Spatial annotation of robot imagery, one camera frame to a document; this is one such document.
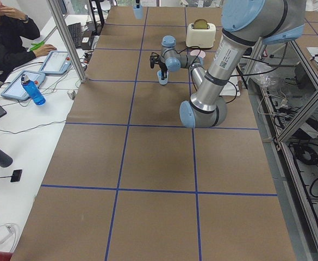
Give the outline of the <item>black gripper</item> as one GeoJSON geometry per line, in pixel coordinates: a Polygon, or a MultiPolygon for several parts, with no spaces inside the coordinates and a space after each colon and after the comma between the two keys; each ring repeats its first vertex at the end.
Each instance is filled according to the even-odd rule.
{"type": "Polygon", "coordinates": [[[165,80],[166,79],[166,64],[162,62],[161,60],[158,61],[159,67],[160,67],[160,79],[165,80]]]}

